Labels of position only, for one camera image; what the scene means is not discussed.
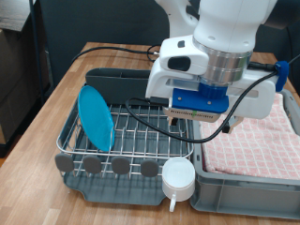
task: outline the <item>gray disc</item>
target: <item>gray disc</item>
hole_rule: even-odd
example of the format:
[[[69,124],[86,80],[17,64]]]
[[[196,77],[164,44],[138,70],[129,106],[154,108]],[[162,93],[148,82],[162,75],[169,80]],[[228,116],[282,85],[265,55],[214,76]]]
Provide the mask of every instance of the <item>gray disc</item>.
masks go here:
[[[141,174],[148,177],[158,175],[158,162],[153,159],[146,159],[141,163]]]
[[[126,157],[114,157],[112,159],[112,170],[117,174],[127,174],[130,171],[130,163]]]
[[[101,161],[96,156],[86,156],[83,158],[83,165],[88,173],[100,173]]]
[[[59,153],[55,156],[56,167],[61,172],[71,172],[74,170],[74,162],[72,156]]]

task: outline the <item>blue plate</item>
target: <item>blue plate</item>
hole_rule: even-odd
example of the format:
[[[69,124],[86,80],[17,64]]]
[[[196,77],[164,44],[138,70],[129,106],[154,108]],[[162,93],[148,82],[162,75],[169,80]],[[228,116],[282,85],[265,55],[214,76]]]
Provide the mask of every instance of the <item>blue plate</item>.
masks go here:
[[[113,118],[102,95],[94,87],[82,88],[78,111],[89,140],[98,149],[108,152],[114,143]]]

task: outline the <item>cup handle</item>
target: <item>cup handle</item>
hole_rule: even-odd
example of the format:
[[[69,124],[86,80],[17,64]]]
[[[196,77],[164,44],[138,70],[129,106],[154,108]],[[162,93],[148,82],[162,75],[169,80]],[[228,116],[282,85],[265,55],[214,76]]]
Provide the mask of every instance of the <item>cup handle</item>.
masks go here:
[[[172,199],[171,199],[171,203],[170,203],[170,212],[174,211],[175,205],[176,205],[176,195],[173,194]]]

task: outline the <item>wooden countertop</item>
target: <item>wooden countertop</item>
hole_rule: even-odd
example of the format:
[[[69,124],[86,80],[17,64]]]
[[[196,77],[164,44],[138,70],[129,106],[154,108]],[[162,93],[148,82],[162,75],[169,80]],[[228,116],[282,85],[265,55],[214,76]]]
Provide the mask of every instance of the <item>wooden countertop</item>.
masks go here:
[[[112,44],[87,43],[89,49]],[[134,50],[147,46],[114,45]],[[275,63],[271,53],[254,53],[253,60]],[[0,224],[298,224],[298,221],[198,212],[188,201],[169,213],[170,200],[159,206],[86,202],[69,190],[57,171],[54,156],[57,136],[74,104],[85,73],[91,68],[149,69],[145,55],[96,51],[72,65],[36,119],[0,169]]]

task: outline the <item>black wall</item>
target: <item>black wall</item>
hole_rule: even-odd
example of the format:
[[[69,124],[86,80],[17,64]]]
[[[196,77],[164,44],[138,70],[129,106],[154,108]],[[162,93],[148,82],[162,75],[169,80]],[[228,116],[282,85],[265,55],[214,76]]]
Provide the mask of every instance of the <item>black wall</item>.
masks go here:
[[[169,36],[169,21],[154,0],[40,0],[54,83],[87,41],[153,45]],[[293,54],[300,53],[300,22],[291,26]],[[290,60],[286,30],[261,26],[255,51]],[[300,92],[300,60],[293,66]]]

